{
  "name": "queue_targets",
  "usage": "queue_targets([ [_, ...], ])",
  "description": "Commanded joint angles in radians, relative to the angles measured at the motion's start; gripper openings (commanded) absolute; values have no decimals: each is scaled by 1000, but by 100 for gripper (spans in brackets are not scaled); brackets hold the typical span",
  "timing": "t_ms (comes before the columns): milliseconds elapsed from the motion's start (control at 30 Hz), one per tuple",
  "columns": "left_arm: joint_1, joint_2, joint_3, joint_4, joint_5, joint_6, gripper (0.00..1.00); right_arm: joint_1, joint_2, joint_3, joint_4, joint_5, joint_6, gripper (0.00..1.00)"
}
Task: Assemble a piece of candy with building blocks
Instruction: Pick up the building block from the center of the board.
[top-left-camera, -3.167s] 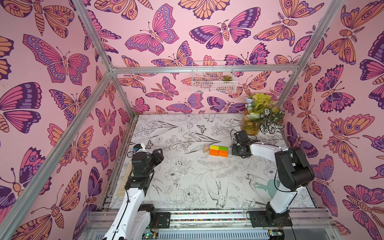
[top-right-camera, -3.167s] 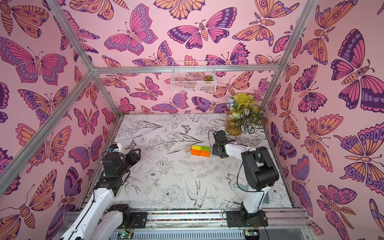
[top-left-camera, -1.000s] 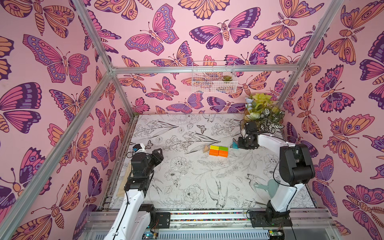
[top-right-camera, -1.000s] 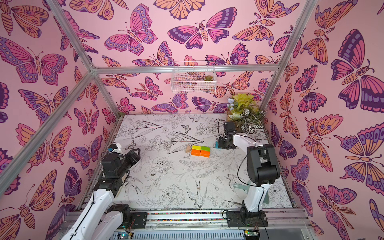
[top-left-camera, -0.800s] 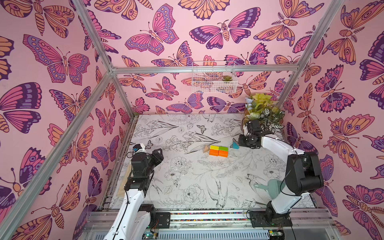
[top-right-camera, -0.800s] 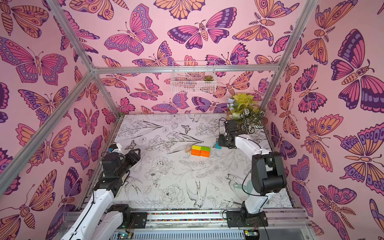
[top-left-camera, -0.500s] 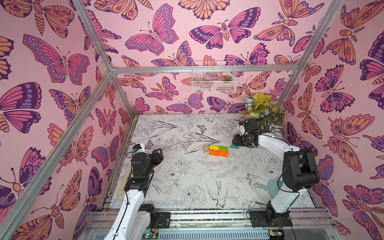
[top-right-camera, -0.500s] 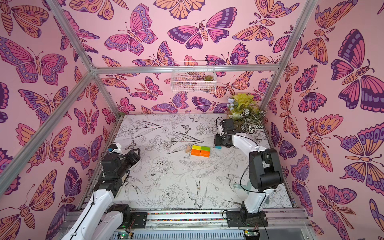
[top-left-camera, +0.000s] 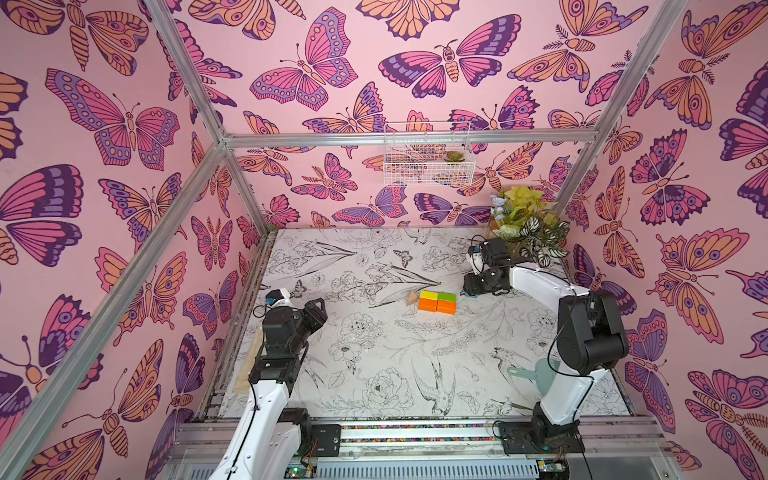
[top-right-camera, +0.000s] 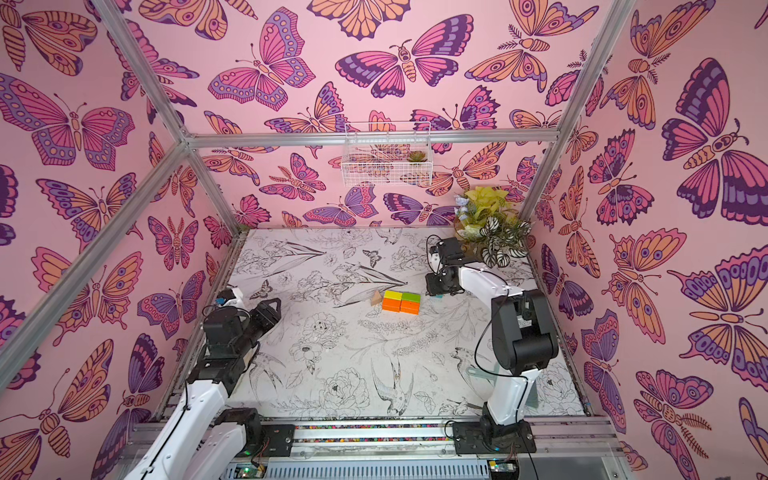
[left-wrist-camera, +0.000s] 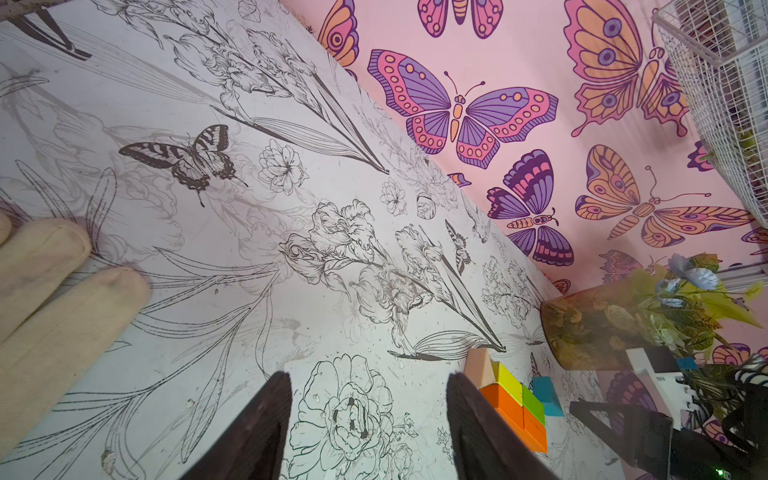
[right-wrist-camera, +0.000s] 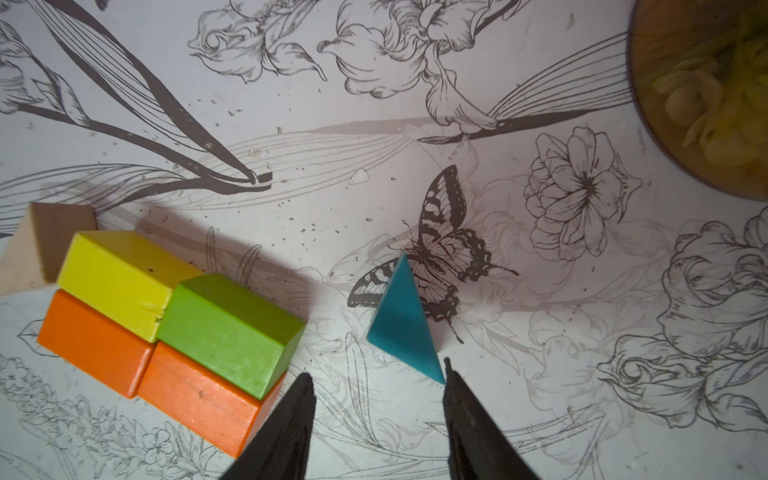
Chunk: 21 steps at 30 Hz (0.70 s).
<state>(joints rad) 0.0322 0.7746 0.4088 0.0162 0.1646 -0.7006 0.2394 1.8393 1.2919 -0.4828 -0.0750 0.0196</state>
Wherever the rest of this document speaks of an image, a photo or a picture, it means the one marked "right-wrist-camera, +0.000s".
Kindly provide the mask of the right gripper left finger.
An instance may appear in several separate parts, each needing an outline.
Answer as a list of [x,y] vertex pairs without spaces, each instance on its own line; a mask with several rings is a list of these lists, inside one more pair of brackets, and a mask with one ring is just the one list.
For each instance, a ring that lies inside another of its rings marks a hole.
[[301,373],[222,480],[291,479],[306,476],[316,410],[312,376]]

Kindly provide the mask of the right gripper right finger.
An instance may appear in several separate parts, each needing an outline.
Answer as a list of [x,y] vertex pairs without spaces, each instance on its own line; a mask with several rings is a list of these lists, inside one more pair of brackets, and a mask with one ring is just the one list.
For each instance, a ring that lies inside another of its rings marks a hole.
[[452,479],[538,480],[508,442],[450,359],[444,359],[443,395],[449,439],[448,468]]

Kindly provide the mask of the green rectangular block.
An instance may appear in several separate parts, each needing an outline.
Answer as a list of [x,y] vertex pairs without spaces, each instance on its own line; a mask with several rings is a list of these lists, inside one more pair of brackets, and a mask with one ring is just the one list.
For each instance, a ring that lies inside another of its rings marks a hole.
[[228,277],[179,283],[158,339],[262,400],[287,371],[305,322]]

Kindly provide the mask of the teal triangle block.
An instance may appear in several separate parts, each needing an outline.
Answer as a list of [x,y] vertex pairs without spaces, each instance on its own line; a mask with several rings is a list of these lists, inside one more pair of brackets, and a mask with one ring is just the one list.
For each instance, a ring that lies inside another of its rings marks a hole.
[[386,285],[367,340],[430,379],[445,383],[408,258],[402,255]]

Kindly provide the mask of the yellow block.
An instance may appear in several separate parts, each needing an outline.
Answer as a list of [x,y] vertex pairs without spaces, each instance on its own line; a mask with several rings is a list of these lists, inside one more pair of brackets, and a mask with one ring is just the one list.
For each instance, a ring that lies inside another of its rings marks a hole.
[[203,272],[131,231],[80,231],[58,286],[141,339],[155,343],[176,286]]

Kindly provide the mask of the natural wood triangle block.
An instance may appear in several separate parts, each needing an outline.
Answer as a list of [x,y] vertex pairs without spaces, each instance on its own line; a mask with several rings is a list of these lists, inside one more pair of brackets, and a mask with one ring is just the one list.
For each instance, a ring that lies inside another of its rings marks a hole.
[[74,235],[96,229],[91,206],[30,203],[1,257],[1,295],[54,284]]

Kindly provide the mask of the orange long rectangular block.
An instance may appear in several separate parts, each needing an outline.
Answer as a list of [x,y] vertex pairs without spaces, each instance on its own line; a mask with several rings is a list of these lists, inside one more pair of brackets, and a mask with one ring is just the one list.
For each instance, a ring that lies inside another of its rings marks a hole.
[[283,381],[259,400],[159,342],[138,388],[138,396],[219,450],[237,458],[276,403]]

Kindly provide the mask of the orange small block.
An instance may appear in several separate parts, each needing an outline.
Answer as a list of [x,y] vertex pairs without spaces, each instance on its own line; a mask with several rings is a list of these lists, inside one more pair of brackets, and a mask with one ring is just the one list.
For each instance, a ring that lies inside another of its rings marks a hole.
[[59,289],[38,343],[120,395],[137,395],[154,345]]

